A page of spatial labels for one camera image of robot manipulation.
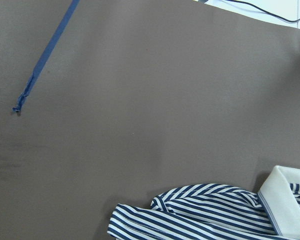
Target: clothing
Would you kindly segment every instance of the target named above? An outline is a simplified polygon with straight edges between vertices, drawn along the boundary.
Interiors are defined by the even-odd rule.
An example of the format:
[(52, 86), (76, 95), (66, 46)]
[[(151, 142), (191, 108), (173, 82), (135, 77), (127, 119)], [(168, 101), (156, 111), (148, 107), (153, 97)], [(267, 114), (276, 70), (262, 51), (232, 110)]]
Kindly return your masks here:
[(260, 191), (198, 184), (156, 196), (151, 209), (119, 204), (120, 240), (300, 240), (300, 169), (275, 166)]

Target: wire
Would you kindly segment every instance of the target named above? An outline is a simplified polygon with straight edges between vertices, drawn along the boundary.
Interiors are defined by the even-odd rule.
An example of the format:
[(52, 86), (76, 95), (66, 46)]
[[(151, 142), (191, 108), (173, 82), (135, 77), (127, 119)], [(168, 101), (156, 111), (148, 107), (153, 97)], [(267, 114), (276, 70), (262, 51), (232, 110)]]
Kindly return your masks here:
[(269, 14), (269, 15), (271, 15), (271, 16), (273, 16), (273, 17), (276, 17), (276, 18), (278, 18), (278, 19), (281, 19), (281, 20), (286, 21), (286, 22), (289, 22), (289, 23), (297, 23), (297, 22), (300, 21), (300, 18), (297, 19), (297, 20), (289, 20), (289, 19), (286, 19), (286, 18), (284, 18), (284, 17), (282, 17), (282, 16), (276, 15), (276, 14), (271, 13), (271, 12), (269, 12), (269, 11), (267, 11), (267, 10), (264, 10), (264, 9), (262, 9), (262, 8), (256, 6), (256, 5), (253, 5), (253, 4), (250, 3), (250, 2), (237, 1), (237, 0), (225, 0), (225, 1), (250, 5), (250, 6), (256, 8), (256, 9), (258, 9), (258, 10), (264, 12), (264, 13), (266, 13), (266, 14)]

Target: striped shirt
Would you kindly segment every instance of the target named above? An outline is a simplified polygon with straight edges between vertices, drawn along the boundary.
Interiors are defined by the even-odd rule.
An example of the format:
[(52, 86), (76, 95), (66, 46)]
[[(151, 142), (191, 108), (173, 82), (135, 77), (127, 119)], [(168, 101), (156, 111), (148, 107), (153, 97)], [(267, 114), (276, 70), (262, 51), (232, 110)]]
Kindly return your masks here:
[[(276, 166), (271, 175), (276, 175), (278, 169), (294, 168)], [(299, 232), (285, 229), (285, 222), (282, 224), (276, 207), (272, 206), (280, 205), (280, 199), (285, 201), (289, 195), (295, 205), (279, 212), (300, 210), (300, 183), (284, 182), (288, 187), (288, 192), (284, 192), (273, 185), (271, 175), (262, 187), (279, 187), (282, 194), (274, 199), (265, 187), (257, 194), (231, 185), (198, 184), (156, 196), (150, 209), (119, 204), (110, 219), (108, 233), (120, 240), (300, 239)]]

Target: navy and white striped fabric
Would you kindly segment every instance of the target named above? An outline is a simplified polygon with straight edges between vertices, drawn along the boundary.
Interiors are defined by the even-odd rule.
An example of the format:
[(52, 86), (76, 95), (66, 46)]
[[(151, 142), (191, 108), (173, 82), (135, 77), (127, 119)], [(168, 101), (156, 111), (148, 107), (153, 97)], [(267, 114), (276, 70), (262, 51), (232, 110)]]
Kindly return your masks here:
[(292, 239), (276, 235), (256, 193), (224, 184), (172, 189), (155, 197), (151, 209), (119, 204), (108, 233), (120, 240)]

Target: brown gray surface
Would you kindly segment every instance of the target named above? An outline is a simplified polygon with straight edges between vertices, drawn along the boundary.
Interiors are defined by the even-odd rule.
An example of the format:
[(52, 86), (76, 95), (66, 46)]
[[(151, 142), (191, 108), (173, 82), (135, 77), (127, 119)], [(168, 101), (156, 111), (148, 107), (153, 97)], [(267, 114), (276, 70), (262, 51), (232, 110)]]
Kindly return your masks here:
[(300, 30), (190, 0), (0, 0), (0, 240), (111, 239), (117, 203), (300, 167)]

